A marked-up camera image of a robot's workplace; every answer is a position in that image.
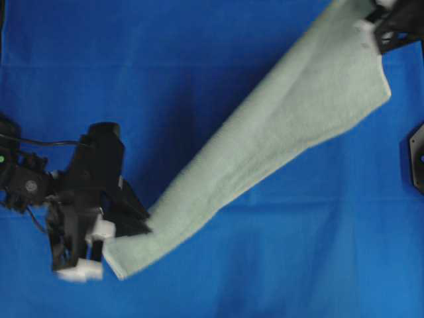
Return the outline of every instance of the metal screw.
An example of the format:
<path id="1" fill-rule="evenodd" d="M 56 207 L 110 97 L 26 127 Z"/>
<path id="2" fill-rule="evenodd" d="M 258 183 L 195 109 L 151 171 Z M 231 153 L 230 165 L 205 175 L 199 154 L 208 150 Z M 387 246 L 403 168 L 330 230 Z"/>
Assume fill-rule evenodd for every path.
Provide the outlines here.
<path id="1" fill-rule="evenodd" d="M 37 192 L 38 190 L 38 186 L 37 183 L 33 180 L 29 180 L 26 182 L 25 184 L 25 189 L 29 192 L 29 193 L 34 193 Z"/>

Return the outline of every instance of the cloth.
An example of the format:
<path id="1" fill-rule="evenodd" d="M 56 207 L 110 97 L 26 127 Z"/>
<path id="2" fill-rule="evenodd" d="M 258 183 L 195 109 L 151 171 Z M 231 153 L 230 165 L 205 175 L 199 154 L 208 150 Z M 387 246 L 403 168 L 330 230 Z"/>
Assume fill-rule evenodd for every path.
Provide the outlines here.
<path id="1" fill-rule="evenodd" d="M 120 278 L 145 268 L 305 149 L 345 132 L 390 97 L 382 58 L 354 25 L 368 1 L 334 1 L 150 209 L 149 235 L 105 243 Z"/>
<path id="2" fill-rule="evenodd" d="M 150 207 L 327 4 L 10 0 L 0 111 L 40 140 L 120 123 L 123 175 Z M 422 61 L 416 45 L 384 56 L 388 103 L 127 280 L 106 263 L 101 282 L 59 280 L 28 215 L 0 210 L 2 318 L 424 316 L 424 201 L 406 143 L 424 119 Z M 24 149 L 49 170 L 73 151 Z"/>

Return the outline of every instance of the towel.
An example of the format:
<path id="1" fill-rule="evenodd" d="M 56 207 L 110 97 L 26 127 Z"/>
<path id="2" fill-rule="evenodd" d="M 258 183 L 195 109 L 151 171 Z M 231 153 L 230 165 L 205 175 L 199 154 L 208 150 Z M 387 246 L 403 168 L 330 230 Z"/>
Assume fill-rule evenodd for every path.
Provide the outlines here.
<path id="1" fill-rule="evenodd" d="M 390 98 L 382 57 L 354 28 L 371 10 L 368 0 L 334 0 L 150 208 L 152 233 L 105 243 L 119 279 L 169 253 L 220 208 Z"/>

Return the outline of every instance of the wire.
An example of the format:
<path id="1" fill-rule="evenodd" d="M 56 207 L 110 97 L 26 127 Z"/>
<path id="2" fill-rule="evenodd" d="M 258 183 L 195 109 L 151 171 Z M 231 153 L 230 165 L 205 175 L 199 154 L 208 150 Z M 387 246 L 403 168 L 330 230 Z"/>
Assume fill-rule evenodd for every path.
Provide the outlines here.
<path id="1" fill-rule="evenodd" d="M 35 218 L 34 214 L 32 214 L 32 211 L 30 210 L 29 207 L 26 207 L 26 210 L 28 211 L 29 215 L 31 216 L 32 222 L 35 224 L 36 228 L 41 232 L 46 234 L 47 231 L 46 229 L 37 221 L 37 219 Z"/>
<path id="2" fill-rule="evenodd" d="M 83 143 L 78 142 L 78 141 L 70 141 L 70 140 L 56 141 L 56 142 L 43 142 L 43 141 L 7 136 L 6 134 L 0 134 L 0 138 L 9 139 L 9 140 L 16 141 L 16 142 L 22 142 L 22 143 L 25 143 L 25 144 L 35 144 L 37 146 L 43 146 L 43 147 L 73 145 L 73 146 L 84 146 L 84 147 L 91 148 L 91 146 L 88 145 L 88 144 L 83 144 Z"/>

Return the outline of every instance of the blue cloth background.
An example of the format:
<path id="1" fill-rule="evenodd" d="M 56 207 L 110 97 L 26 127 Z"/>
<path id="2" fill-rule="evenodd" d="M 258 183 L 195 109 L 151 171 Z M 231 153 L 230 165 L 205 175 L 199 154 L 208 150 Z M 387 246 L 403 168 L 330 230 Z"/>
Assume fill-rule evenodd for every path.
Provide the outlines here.
<path id="1" fill-rule="evenodd" d="M 328 2 L 7 0 L 0 111 L 40 140 L 120 123 L 124 176 L 150 206 Z M 407 149 L 424 120 L 419 45 L 384 67 L 387 105 L 126 281 L 106 264 L 101 282 L 58 280 L 47 238 L 1 210 L 0 317 L 422 317 L 424 198 Z M 72 154 L 25 149 L 49 170 Z"/>

